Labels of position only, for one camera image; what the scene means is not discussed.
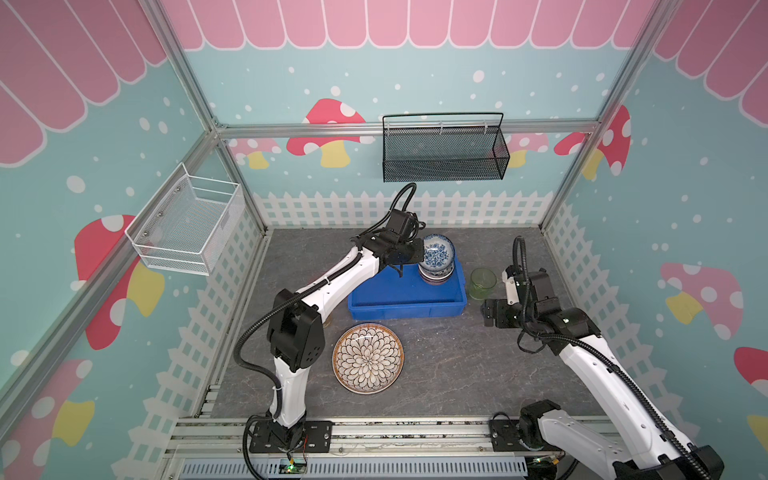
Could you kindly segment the green transparent plastic cup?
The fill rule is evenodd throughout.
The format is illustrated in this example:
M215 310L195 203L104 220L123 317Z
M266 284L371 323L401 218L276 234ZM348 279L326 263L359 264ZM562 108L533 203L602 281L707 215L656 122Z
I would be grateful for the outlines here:
M485 300L493 293L496 284L497 277L492 270L476 268L470 274L468 295L474 300Z

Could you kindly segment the blue floral ceramic bowl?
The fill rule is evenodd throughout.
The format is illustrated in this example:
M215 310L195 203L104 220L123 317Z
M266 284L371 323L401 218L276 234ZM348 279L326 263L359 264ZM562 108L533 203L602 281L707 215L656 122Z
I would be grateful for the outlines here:
M423 238L424 259L419 266L428 272L439 272L453 265L455 247L444 235L431 234Z

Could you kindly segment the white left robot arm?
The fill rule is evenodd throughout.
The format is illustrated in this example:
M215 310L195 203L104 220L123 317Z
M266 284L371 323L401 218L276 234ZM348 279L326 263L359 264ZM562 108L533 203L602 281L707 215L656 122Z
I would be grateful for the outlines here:
M259 431L265 431L267 441L288 454L304 442L309 371L325 348L327 317L358 286L381 271L391 268L402 275L405 266L424 259L424 242L418 235L425 224L408 210L416 190L414 182L406 184L382 219L351 238L353 246L339 263L297 291L280 291L272 309L235 342L235 363L265 376L273 392L267 412L246 421L242 446L245 456L249 455L248 442ZM268 327L273 369L243 356L246 342L263 326Z

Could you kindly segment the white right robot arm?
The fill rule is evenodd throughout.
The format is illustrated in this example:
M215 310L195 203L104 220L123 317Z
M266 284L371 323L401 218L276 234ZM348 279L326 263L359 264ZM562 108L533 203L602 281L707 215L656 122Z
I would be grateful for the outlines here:
M550 350L587 387L614 425L611 441L550 400L530 403L517 420L492 420L493 436L516 429L530 451L555 447L603 479L718 479L725 465L708 445L696 445L669 421L618 363L586 312L562 308L545 269L528 268L526 242L517 236L512 263L502 275L506 296L487 299L487 326L516 329L537 342L534 353Z

